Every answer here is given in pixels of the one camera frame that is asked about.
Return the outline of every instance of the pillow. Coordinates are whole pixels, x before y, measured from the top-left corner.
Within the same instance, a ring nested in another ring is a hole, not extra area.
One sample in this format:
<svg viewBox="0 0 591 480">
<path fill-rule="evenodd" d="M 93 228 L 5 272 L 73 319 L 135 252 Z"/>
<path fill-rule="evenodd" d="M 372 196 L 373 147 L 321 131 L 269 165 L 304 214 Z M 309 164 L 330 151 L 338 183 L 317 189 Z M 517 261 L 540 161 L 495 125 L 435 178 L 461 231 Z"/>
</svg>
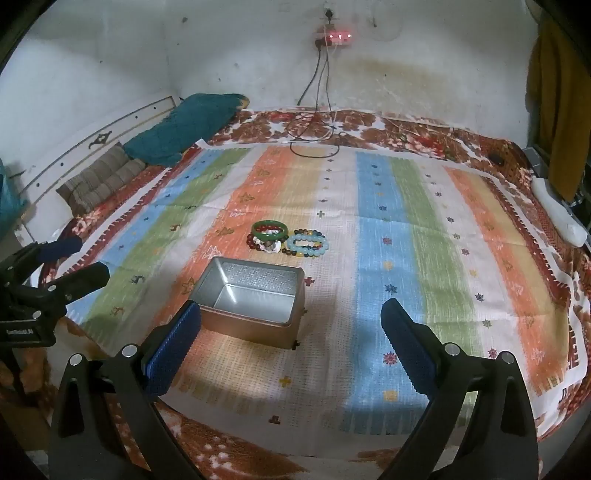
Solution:
<svg viewBox="0 0 591 480">
<path fill-rule="evenodd" d="M 0 160 L 0 240 L 11 231 L 26 206 L 27 201 L 17 195 Z"/>
<path fill-rule="evenodd" d="M 237 93 L 214 95 L 195 93 L 176 107 L 168 117 L 129 140 L 125 152 L 151 165 L 173 167 L 183 152 L 197 140 L 211 139 L 249 100 Z"/>
<path fill-rule="evenodd" d="M 121 144 L 116 144 L 90 167 L 66 181 L 57 193 L 70 206 L 74 216 L 89 213 L 145 167 L 139 159 L 130 160 Z"/>
</svg>

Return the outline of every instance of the metal tin box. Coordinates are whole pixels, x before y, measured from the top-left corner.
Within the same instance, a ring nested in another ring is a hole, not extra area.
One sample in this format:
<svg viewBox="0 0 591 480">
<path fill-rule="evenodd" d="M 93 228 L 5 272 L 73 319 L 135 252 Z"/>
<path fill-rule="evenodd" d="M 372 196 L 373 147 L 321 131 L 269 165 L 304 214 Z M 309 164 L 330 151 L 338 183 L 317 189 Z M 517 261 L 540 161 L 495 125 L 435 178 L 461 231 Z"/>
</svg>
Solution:
<svg viewBox="0 0 591 480">
<path fill-rule="evenodd" d="M 292 348 L 304 311 L 304 271 L 213 257 L 190 299 L 208 330 L 278 348 Z"/>
</svg>

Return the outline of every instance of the blue stripe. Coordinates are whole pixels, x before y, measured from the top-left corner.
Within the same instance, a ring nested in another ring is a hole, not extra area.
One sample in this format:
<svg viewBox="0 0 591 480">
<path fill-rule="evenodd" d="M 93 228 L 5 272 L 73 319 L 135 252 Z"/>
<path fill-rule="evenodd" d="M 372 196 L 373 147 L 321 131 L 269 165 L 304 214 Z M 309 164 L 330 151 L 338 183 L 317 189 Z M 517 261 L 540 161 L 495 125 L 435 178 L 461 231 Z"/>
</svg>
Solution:
<svg viewBox="0 0 591 480">
<path fill-rule="evenodd" d="M 392 346 L 381 328 L 383 303 L 395 297 L 413 320 L 422 323 L 424 317 L 410 225 L 390 162 L 382 155 L 356 155 L 358 283 L 350 350 L 353 385 L 340 426 L 346 432 L 409 433 L 427 405 L 427 398 L 414 391 L 399 362 L 384 363 L 384 354 L 392 352 Z M 386 270 L 385 261 L 392 263 L 391 270 Z M 396 293 L 386 291 L 390 285 Z M 397 401 L 384 400 L 388 390 L 397 392 Z"/>
<path fill-rule="evenodd" d="M 102 251 L 97 256 L 96 261 L 106 264 L 109 267 L 109 273 L 113 274 L 123 263 L 125 257 L 158 220 L 158 217 L 166 210 L 166 207 L 173 205 L 187 185 L 200 176 L 223 152 L 224 150 L 205 150 L 197 155 L 184 171 L 172 179 L 142 211 L 136 214 L 135 219 L 119 234 L 120 237 L 117 241 L 112 242 L 109 248 Z M 86 320 L 86 316 L 100 292 L 100 290 L 94 291 L 68 305 L 68 314 L 72 316 L 76 323 L 83 323 Z"/>
</svg>

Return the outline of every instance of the bed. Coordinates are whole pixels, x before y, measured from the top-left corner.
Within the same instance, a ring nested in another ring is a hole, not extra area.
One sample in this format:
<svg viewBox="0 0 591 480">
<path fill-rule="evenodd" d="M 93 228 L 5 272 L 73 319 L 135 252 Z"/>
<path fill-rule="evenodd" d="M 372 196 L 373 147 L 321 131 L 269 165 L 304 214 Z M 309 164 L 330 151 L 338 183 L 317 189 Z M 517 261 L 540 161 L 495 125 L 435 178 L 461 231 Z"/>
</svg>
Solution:
<svg viewBox="0 0 591 480">
<path fill-rule="evenodd" d="M 58 234 L 84 246 L 48 266 L 40 285 L 93 261 L 111 280 L 58 324 L 44 368 L 47 414 L 71 354 L 140 343 L 223 255 L 303 268 L 306 309 L 292 350 L 202 330 L 159 401 L 208 478 L 377 478 L 427 404 L 379 324 L 393 297 L 468 353 L 513 352 L 538 437 L 551 434 L 589 393 L 591 265 L 533 198 L 521 150 L 429 119 L 341 110 L 335 135 L 292 151 L 286 128 L 307 123 L 302 112 L 244 110 L 174 168 L 149 167 L 91 213 L 60 218 Z M 315 121 L 306 136 L 327 133 Z M 246 235 L 265 218 L 322 230 L 330 251 L 312 260 L 250 250 Z"/>
</svg>

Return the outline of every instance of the water stain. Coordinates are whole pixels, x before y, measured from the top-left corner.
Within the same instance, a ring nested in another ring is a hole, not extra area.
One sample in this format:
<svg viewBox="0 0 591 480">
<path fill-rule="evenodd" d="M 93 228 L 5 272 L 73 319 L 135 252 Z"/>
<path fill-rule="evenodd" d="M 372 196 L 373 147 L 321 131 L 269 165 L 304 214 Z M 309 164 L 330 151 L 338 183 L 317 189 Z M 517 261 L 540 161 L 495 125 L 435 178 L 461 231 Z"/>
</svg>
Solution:
<svg viewBox="0 0 591 480">
<path fill-rule="evenodd" d="M 341 57 L 330 67 L 331 94 L 335 98 L 347 99 L 345 104 L 353 108 L 411 113 L 453 121 L 464 117 L 469 107 L 451 76 L 423 66 L 373 58 Z"/>
</svg>

